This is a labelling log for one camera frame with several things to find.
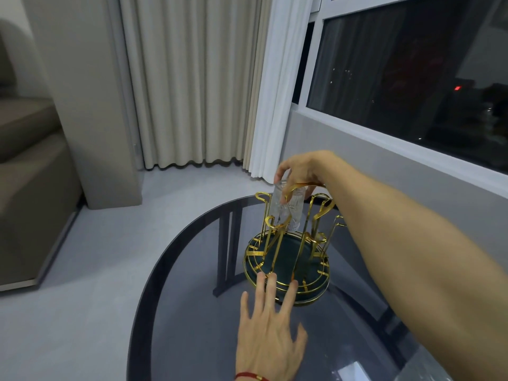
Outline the person's left hand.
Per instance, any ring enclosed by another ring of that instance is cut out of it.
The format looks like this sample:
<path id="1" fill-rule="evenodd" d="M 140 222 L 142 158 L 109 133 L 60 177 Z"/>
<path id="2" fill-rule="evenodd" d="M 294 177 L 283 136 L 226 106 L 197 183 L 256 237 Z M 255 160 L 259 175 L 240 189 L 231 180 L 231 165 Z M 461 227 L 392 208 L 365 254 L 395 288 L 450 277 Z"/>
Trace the person's left hand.
<path id="1" fill-rule="evenodd" d="M 266 283 L 258 273 L 255 304 L 251 320 L 238 329 L 235 378 L 251 377 L 261 381 L 294 381 L 304 355 L 294 354 L 290 315 L 298 283 L 290 283 L 278 311 L 266 315 Z"/>

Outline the person's right hand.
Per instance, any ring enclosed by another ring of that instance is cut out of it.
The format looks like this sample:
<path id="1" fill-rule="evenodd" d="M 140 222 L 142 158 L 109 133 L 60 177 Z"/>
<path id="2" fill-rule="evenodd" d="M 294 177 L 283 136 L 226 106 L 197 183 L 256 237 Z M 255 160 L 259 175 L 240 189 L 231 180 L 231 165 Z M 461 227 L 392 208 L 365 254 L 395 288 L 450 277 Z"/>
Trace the person's right hand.
<path id="1" fill-rule="evenodd" d="M 287 182 L 283 185 L 280 203 L 287 203 L 292 195 L 292 188 L 295 185 L 307 186 L 304 198 L 308 198 L 315 190 L 314 185 L 324 186 L 332 197 L 334 197 L 334 179 L 337 166 L 340 165 L 340 158 L 331 151 L 321 150 L 308 153 L 301 153 L 281 162 L 274 175 L 274 183 L 283 179 L 286 172 Z"/>

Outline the clear drinking glass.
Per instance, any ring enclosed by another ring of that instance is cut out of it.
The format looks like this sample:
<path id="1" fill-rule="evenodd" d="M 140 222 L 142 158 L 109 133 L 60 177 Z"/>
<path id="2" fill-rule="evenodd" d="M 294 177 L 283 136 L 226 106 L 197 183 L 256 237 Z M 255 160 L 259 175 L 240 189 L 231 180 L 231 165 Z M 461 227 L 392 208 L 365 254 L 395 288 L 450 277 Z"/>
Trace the clear drinking glass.
<path id="1" fill-rule="evenodd" d="M 303 204 L 306 198 L 307 186 L 298 187 L 291 192 L 292 196 L 287 203 L 282 203 L 283 189 L 287 180 L 280 180 L 274 186 L 274 192 L 270 200 L 268 215 L 274 217 L 274 225 L 283 224 L 288 217 L 291 217 L 287 226 L 288 232 L 298 231 L 303 213 Z"/>

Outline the person's right forearm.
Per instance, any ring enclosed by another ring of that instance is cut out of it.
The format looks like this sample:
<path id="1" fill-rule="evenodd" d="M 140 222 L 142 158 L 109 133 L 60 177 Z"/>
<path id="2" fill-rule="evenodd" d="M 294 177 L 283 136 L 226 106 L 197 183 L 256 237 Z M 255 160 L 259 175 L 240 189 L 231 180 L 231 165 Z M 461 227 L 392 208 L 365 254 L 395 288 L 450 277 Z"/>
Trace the person's right forearm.
<path id="1" fill-rule="evenodd" d="M 508 381 L 508 274 L 448 220 L 325 152 L 319 176 L 397 316 L 455 381 Z"/>

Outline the white sheer curtain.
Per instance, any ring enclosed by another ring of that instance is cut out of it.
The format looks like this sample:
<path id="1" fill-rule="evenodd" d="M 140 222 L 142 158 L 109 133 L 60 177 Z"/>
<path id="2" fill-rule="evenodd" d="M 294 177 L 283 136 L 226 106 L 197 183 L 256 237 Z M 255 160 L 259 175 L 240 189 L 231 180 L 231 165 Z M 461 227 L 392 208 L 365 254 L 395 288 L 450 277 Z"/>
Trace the white sheer curtain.
<path id="1" fill-rule="evenodd" d="M 271 0 L 260 27 L 253 97 L 253 135 L 244 169 L 274 183 L 313 0 Z"/>

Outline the beige pleated curtain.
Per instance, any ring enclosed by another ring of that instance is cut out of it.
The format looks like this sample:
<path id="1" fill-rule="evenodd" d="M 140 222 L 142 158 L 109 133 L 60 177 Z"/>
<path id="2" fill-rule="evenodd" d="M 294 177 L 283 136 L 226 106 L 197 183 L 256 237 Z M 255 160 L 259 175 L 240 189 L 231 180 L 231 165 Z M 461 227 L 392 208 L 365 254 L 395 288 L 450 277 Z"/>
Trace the beige pleated curtain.
<path id="1" fill-rule="evenodd" d="M 146 169 L 251 160 L 273 0 L 119 0 Z"/>

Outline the white framed window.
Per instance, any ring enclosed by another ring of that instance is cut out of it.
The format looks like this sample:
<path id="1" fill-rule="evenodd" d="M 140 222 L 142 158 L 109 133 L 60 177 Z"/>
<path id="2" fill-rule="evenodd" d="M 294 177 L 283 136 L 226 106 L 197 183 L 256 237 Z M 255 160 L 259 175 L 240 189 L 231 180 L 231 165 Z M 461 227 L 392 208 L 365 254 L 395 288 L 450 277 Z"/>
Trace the white framed window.
<path id="1" fill-rule="evenodd" d="M 508 0 L 322 0 L 293 102 L 508 175 Z"/>

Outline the brown sofa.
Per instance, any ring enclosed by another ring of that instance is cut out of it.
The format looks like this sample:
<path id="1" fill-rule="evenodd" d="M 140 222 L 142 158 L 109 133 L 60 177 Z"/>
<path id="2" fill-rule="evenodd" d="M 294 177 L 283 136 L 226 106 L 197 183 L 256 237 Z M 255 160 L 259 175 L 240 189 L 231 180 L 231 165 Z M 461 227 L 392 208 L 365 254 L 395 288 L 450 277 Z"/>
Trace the brown sofa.
<path id="1" fill-rule="evenodd" d="M 0 18 L 0 294 L 41 284 L 83 199 L 35 43 Z"/>

